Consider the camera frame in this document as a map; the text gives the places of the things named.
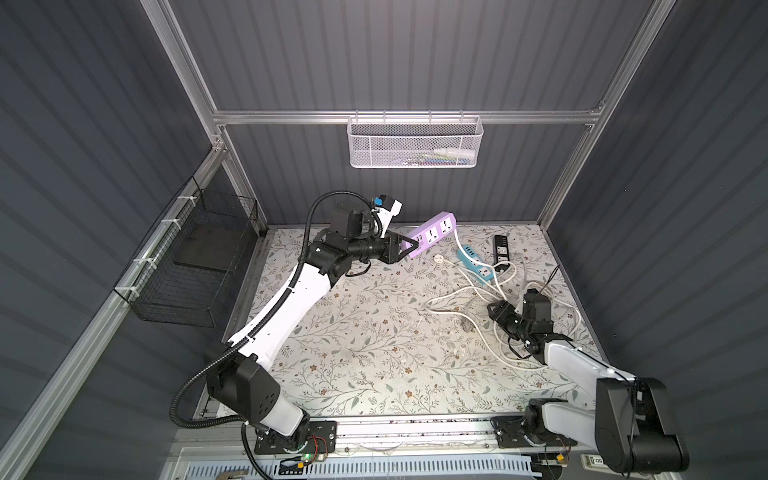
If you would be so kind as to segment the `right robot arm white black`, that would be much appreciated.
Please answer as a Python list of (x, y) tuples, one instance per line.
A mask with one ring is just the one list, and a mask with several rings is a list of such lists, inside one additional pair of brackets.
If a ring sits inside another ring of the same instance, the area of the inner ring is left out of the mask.
[(555, 332), (551, 300), (535, 288), (526, 291), (520, 308), (497, 300), (488, 304), (487, 314), (509, 339), (522, 343), (528, 357), (577, 384), (595, 402), (587, 410), (562, 399), (534, 398), (511, 428), (493, 419), (501, 435), (540, 448), (581, 444), (618, 474), (688, 469), (690, 454), (661, 381), (611, 366)]

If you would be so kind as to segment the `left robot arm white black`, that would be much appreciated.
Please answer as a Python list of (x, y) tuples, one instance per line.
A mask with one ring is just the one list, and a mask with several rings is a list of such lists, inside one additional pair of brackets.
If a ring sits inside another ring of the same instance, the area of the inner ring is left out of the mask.
[(388, 230), (402, 203), (381, 195), (372, 201), (372, 230), (364, 233), (364, 213), (338, 211), (327, 229), (308, 238), (291, 277), (264, 308), (228, 343), (234, 353), (205, 374), (209, 395), (235, 416), (301, 443), (309, 414), (282, 393), (270, 369), (290, 334), (309, 310), (336, 283), (350, 274), (352, 263), (374, 260), (395, 264), (418, 247), (418, 242)]

